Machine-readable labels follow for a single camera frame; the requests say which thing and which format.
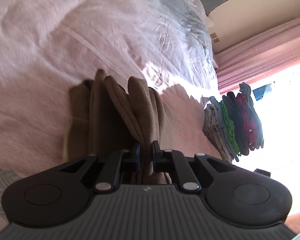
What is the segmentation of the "green folded garment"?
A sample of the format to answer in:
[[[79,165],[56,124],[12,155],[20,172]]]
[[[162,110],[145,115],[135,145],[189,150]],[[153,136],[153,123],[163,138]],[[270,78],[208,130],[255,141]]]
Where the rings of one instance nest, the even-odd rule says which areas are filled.
[[[225,103],[224,103],[223,100],[220,101],[220,106],[221,106],[221,109],[222,109],[223,120],[224,120],[225,125],[226,125],[226,129],[227,129],[227,134],[228,134],[229,141],[231,142],[235,153],[238,156],[240,156],[241,155],[241,151],[240,151],[239,146],[237,144],[237,141],[235,139],[234,122],[233,122],[232,119],[230,119],[229,114],[228,114],[228,110],[227,110],[226,105],[225,105]]]

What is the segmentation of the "brown knit sweater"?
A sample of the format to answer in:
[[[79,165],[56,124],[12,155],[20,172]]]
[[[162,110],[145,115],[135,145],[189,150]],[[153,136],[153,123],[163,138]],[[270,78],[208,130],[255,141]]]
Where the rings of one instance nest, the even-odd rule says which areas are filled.
[[[175,118],[159,93],[146,80],[131,76],[124,89],[99,69],[93,80],[70,88],[70,126],[63,146],[63,159],[85,155],[106,159],[115,150],[128,149],[138,142],[140,172],[133,174],[138,184],[170,184],[168,172],[155,172],[152,143],[172,148]]]

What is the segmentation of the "pink curtain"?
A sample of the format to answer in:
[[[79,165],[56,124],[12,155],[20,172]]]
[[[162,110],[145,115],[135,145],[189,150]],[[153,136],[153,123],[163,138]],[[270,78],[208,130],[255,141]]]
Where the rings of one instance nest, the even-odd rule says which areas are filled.
[[[300,17],[226,49],[216,59],[221,94],[300,64]]]

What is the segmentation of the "pink and grey bedspread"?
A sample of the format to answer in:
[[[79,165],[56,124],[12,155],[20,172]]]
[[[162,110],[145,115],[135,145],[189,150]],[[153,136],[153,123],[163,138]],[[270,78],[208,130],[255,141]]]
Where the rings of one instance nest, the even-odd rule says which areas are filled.
[[[63,162],[69,89],[98,69],[158,91],[174,149],[219,157],[203,133],[218,82],[200,0],[0,0],[0,231],[4,189]]]

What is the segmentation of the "blue-grey folded garment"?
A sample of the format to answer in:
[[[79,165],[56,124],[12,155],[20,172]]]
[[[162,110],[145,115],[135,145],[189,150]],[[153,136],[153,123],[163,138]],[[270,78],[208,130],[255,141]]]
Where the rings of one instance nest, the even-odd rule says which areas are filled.
[[[230,153],[231,157],[235,159],[235,161],[239,162],[238,155],[235,153],[231,142],[229,141],[227,129],[225,122],[223,120],[222,109],[220,106],[220,102],[218,102],[214,96],[209,97],[210,102],[216,107],[217,115],[218,115],[218,130],[220,131],[223,141],[225,143],[226,149]]]

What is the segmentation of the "wall socket plate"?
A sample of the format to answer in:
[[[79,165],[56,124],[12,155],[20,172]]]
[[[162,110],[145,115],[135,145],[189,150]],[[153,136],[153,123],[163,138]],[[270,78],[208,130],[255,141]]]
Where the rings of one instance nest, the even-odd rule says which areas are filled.
[[[217,36],[216,33],[211,33],[210,37],[211,37],[213,43],[218,43],[219,42],[219,37]]]

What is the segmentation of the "khaki folded garment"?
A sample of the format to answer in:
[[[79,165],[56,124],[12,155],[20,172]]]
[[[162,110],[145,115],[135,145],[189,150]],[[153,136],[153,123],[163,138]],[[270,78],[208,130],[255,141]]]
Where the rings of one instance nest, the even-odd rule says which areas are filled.
[[[224,161],[232,163],[232,156],[226,146],[225,139],[219,129],[219,120],[217,107],[211,103],[207,104],[204,109],[204,126],[203,132],[205,136],[210,140],[210,142],[217,148],[221,158]]]

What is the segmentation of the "red patterned folded garment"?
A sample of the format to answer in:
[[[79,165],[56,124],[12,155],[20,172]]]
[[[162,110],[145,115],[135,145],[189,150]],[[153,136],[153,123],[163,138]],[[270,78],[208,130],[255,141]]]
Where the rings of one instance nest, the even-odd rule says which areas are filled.
[[[238,93],[236,96],[236,100],[242,110],[241,116],[243,118],[243,129],[245,137],[248,141],[249,149],[253,151],[256,148],[255,142],[257,139],[258,125],[253,117],[251,109],[248,106],[247,97],[242,93]]]

